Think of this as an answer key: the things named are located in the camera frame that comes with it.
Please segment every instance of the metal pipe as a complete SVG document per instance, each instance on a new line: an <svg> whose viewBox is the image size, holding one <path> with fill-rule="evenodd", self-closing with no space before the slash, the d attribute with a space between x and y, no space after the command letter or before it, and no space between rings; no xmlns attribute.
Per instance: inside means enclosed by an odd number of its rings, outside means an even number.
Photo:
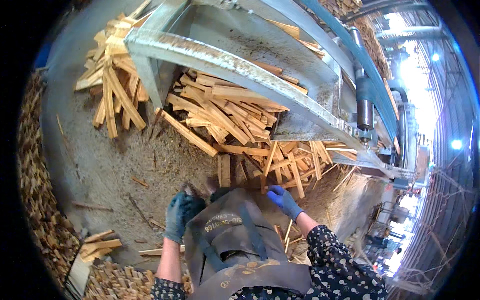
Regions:
<svg viewBox="0 0 480 300"><path fill-rule="evenodd" d="M442 32L440 26L413 26L406 27L401 30L389 29L377 33L377 38L384 38L386 36L397 36L402 33L425 33L425 34L438 34Z"/></svg>
<svg viewBox="0 0 480 300"><path fill-rule="evenodd" d="M363 48L363 40L358 29L351 27L349 33L355 44ZM368 132L373 130L373 103L369 99L369 95L372 93L369 85L370 79L357 58L354 58L353 69L357 82L357 127L364 132L360 139L368 142L371 139Z"/></svg>

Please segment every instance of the hand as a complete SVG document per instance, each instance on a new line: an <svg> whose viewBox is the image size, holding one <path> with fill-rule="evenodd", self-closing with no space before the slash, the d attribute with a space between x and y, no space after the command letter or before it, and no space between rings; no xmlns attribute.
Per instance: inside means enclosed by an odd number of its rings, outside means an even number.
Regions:
<svg viewBox="0 0 480 300"><path fill-rule="evenodd" d="M205 207L205 201L202 198L189 196L186 192L179 192L167 208L167 229L163 236L182 244L185 226Z"/></svg>
<svg viewBox="0 0 480 300"><path fill-rule="evenodd" d="M290 192L287 192L279 185L272 185L268 189L267 197L275 203L282 212L295 221L298 215L303 211L293 200Z"/></svg>

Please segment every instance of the ceiling light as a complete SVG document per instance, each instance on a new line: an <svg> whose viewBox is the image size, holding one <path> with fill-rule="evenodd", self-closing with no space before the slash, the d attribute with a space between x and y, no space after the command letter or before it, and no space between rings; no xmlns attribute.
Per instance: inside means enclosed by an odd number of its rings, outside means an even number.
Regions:
<svg viewBox="0 0 480 300"><path fill-rule="evenodd" d="M460 149L462 149L462 141L454 140L454 141L452 142L452 148L454 148L455 150L460 150Z"/></svg>

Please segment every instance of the black apron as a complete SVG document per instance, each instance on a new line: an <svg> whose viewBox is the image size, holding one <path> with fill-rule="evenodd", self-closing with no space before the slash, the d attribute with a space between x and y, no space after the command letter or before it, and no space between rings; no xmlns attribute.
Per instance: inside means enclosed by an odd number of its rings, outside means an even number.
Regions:
<svg viewBox="0 0 480 300"><path fill-rule="evenodd" d="M306 294L307 265L288 262L282 241L244 189L228 192L186 227L185 259L192 300L228 299L244 287L279 287Z"/></svg>

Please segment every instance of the floral patterned shirt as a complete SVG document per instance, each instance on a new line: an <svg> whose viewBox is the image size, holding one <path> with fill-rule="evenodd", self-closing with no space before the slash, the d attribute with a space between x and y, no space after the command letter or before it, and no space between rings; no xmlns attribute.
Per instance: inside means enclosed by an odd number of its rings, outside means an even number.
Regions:
<svg viewBox="0 0 480 300"><path fill-rule="evenodd" d="M306 295L282 288L243 288L229 300L384 300L385 281L367 265L356 263L344 244L326 226L312 229L307 237L308 257L312 262L310 275L313 286ZM182 284L155 278L152 286L154 300L185 299Z"/></svg>

